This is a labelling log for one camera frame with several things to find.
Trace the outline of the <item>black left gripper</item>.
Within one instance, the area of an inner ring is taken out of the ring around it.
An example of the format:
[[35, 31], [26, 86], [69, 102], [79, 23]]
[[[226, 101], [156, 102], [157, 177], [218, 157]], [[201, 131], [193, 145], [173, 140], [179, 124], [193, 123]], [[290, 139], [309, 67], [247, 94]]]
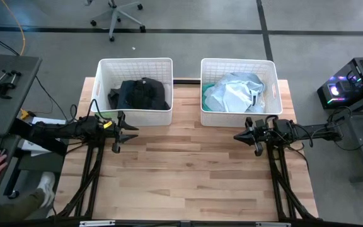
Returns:
[[139, 129], [129, 125], [128, 123], [124, 122], [125, 114], [123, 111], [119, 111], [117, 116], [117, 123], [110, 126], [108, 129], [105, 130], [105, 136], [107, 138], [114, 139], [112, 144], [112, 151], [114, 153], [120, 152], [120, 145], [125, 143], [126, 141], [137, 137], [137, 134], [123, 134], [122, 133], [122, 124], [124, 123], [124, 129], [130, 131], [138, 131]]

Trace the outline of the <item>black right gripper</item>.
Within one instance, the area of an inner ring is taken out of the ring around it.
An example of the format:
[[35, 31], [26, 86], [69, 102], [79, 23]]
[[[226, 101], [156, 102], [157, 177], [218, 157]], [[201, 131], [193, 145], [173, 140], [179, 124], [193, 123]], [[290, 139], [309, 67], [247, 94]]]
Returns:
[[245, 120], [246, 129], [243, 132], [236, 134], [233, 138], [237, 141], [255, 147], [255, 156], [259, 157], [264, 150], [273, 151], [274, 144], [272, 143], [271, 129], [266, 126], [264, 120], [257, 120], [259, 126], [255, 126], [251, 117]]

